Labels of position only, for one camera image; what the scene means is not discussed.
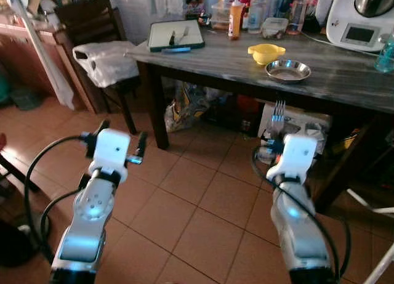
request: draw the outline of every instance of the fork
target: fork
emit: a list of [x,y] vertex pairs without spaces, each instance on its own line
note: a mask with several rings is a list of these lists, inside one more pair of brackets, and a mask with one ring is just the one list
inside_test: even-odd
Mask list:
[[183,35],[179,38],[177,45],[180,44],[181,40],[186,37],[189,34],[189,26],[186,26],[184,31],[183,31]]
[[271,116],[271,131],[274,136],[278,136],[284,128],[284,110],[286,102],[277,100]]

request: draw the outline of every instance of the black cable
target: black cable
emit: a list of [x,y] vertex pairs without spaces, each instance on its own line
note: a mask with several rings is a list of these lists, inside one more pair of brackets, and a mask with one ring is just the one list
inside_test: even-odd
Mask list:
[[[33,172],[34,167],[37,165],[38,161],[49,150],[51,150],[52,148],[54,148],[55,146],[57,146],[63,142],[69,141],[69,140],[83,140],[83,137],[82,136],[68,136],[68,137],[64,137],[64,138],[54,141],[53,143],[48,145],[46,148],[41,150],[41,152],[36,156],[36,158],[33,160],[33,162],[31,162],[29,170],[26,173],[25,191],[24,191],[25,192],[24,204],[25,204],[25,208],[26,208],[26,216],[28,219],[29,227],[30,227],[31,233],[33,235],[33,238],[39,246],[42,246],[42,240],[39,237],[39,234],[34,226],[33,218],[31,216],[31,206],[30,206],[30,200],[29,200],[29,184],[31,182],[30,176],[31,176],[31,173]],[[46,250],[46,249],[41,249],[41,251],[42,251],[43,255],[45,256],[45,258],[49,262],[52,262],[54,260],[54,255],[52,254],[52,252],[48,252],[48,250]]]
[[340,220],[342,224],[344,225],[344,230],[345,230],[345,236],[346,236],[346,249],[345,249],[345,257],[344,261],[342,263],[342,266],[340,267],[339,275],[342,277],[344,273],[346,272],[349,259],[350,259],[350,251],[352,250],[352,235],[350,234],[350,228],[348,223],[341,219]]
[[54,258],[54,255],[52,254],[52,249],[50,248],[48,241],[47,241],[47,235],[46,235],[46,230],[45,230],[45,223],[46,223],[46,218],[48,216],[49,211],[56,205],[56,203],[62,201],[63,199],[75,195],[76,193],[79,193],[81,191],[80,188],[73,190],[71,192],[65,193],[64,195],[52,200],[48,206],[46,206],[44,212],[41,215],[40,219],[40,233],[41,233],[41,244],[42,248],[46,251],[47,254],[50,254],[52,258]]
[[332,257],[334,258],[335,280],[337,281],[337,283],[339,283],[339,280],[340,280],[339,257],[338,257],[337,248],[336,248],[336,246],[334,244],[334,241],[332,240],[330,234],[328,233],[328,231],[326,230],[324,225],[322,223],[320,223],[319,220],[317,220],[315,215],[313,215],[309,211],[309,209],[306,206],[304,206],[303,203],[301,203],[297,198],[294,198],[293,195],[291,195],[288,191],[282,189],[276,183],[274,183],[273,181],[271,181],[271,180],[269,180],[269,179],[267,179],[265,177],[265,174],[256,165],[256,156],[257,156],[260,148],[261,147],[256,147],[255,149],[253,149],[253,153],[252,153],[252,168],[253,168],[254,172],[256,172],[256,174],[258,176],[260,176],[260,178],[262,178],[263,180],[267,181],[275,189],[278,189],[281,193],[284,193],[285,195],[287,195],[299,208],[301,208],[305,213],[308,214],[308,216],[312,220],[312,222],[319,228],[320,232],[323,234],[323,236],[327,240],[328,245],[330,246],[330,249],[332,251]]

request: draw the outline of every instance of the cardboard box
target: cardboard box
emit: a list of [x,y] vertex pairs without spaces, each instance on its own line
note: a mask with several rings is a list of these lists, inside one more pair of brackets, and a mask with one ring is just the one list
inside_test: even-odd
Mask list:
[[[264,133],[265,138],[270,138],[267,129],[275,103],[265,102],[263,114],[260,121],[258,136]],[[301,108],[288,107],[284,111],[284,132],[303,134],[314,137],[318,141],[316,153],[322,154],[327,140],[327,133],[331,127],[331,117],[322,113],[311,113]]]

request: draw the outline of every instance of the wooden table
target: wooden table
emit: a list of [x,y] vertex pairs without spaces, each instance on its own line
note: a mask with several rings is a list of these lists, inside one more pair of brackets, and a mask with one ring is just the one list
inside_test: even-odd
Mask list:
[[365,126],[316,195],[316,208],[324,211],[346,189],[347,182],[368,162],[369,148],[376,137],[393,127],[394,75],[374,69],[375,57],[312,41],[305,36],[286,36],[268,41],[286,48],[284,57],[306,63],[312,75],[306,81],[288,85],[270,80],[247,47],[265,41],[259,35],[242,33],[229,41],[223,32],[203,30],[206,46],[186,54],[151,53],[146,43],[134,48],[143,88],[159,148],[169,145],[163,119],[165,109],[161,76],[203,86],[275,101],[336,116],[355,115]]

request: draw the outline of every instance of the display screen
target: display screen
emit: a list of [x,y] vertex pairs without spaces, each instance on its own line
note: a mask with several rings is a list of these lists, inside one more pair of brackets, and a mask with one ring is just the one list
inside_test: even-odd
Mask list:
[[374,35],[373,30],[367,30],[365,28],[351,27],[346,35],[347,39],[355,39],[356,41],[367,42],[371,40]]

